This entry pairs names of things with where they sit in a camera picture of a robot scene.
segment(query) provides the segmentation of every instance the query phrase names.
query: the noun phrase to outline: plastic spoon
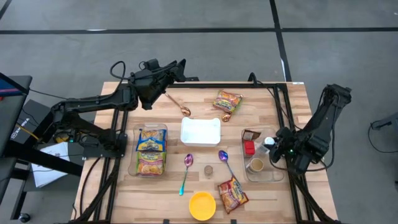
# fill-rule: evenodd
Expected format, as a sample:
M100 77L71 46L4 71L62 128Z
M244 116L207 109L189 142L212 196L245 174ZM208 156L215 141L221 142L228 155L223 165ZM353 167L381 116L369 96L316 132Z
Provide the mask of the plastic spoon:
M185 163L185 166L187 167L187 169L185 170L184 181L182 182L182 185L180 188L180 195L184 194L185 179L187 178L188 167L190 167L193 164L192 154L189 153L187 156L185 156L184 163Z
M184 116L191 116L191 111L190 111L188 108L186 108L186 107L184 107L184 106L181 106L181 105L180 105L177 101L175 101L175 99L173 99L169 94L165 93L164 95L166 95L170 100L172 100L177 106L180 107L181 113L182 113Z
M219 157L219 159L221 159L221 161L224 161L226 163L231 175L233 177L235 177L234 173L232 172L232 170L231 170L231 168L229 167L229 164L228 164L228 153L226 153L226 151L224 151L224 150L220 150L220 151L218 151L218 157Z

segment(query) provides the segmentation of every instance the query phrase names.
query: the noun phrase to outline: wooden table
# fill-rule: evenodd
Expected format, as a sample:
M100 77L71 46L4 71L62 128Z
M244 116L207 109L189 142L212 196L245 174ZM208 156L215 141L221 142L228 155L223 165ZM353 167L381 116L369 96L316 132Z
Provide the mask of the wooden table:
M104 83L102 94L109 94L116 88L116 82ZM305 86L302 83L288 83L290 104L295 124L304 127L311 118ZM168 88L167 93L192 111L191 118L220 118L222 111L214 109L212 102L218 89L214 88ZM180 140L181 119L180 108L167 97L161 96L153 105L153 110L144 111L141 106L129 113L127 134L129 142L126 156L121 160L118 186L114 201L112 223L161 223L169 219L171 223L197 223L188 209L190 197L199 191L210 192L216 199L216 213L208 222L230 223L237 219L238 223L295 223L292 196L287 174L279 182L254 183L244 178L243 160L240 148L241 132L244 128L279 129L275 101L266 89L227 89L229 92L240 93L244 100L239 110L227 123L221 122L221 142L217 147L187 147ZM97 112L95 124L102 128L111 126L113 110ZM133 127L139 123L164 123L169 130L167 148L167 166L161 179L148 179L130 176L127 172L133 142ZM227 166L218 159L218 151L222 149L229 154L229 164L243 186L250 201L229 215L226 214L217 185L231 178ZM183 158L192 153L195 162L188 170L185 183L185 194L178 195L185 166ZM80 192L88 169L95 159L85 162L81 175L80 186L76 195L75 205L79 210ZM103 167L101 159L86 185L83 204L84 208L97 194ZM213 177L207 179L203 168L213 166ZM337 219L333 198L325 171L307 173L308 188L314 199L330 217ZM105 195L101 208L100 219L104 219L108 195ZM300 194L303 218L306 217L304 202Z

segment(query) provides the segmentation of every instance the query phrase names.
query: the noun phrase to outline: computer screen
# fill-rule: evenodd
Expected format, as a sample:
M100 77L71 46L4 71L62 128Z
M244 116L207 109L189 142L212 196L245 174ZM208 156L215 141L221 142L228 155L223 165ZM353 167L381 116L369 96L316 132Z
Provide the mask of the computer screen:
M27 90L14 80L0 73L0 96L21 96L27 94Z

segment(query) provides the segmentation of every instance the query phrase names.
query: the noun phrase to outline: red object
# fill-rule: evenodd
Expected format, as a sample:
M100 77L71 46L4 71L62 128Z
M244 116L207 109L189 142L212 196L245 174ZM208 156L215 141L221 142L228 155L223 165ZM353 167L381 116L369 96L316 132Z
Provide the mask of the red object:
M253 141L244 141L244 153L247 155L254 155L255 152L254 142Z

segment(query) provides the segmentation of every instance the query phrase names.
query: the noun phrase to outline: golden spoon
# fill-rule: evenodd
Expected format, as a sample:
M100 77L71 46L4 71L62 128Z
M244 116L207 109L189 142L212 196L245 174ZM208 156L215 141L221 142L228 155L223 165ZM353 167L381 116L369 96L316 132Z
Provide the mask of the golden spoon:
M175 99L173 99L169 94L167 94L167 93L165 93L164 95L166 95L170 100L172 100L177 106L179 106L180 108L181 108L181 113L184 115L184 116L191 116L191 111L188 109L188 108L186 108L186 107L184 107L184 106L181 106L177 101L175 101Z

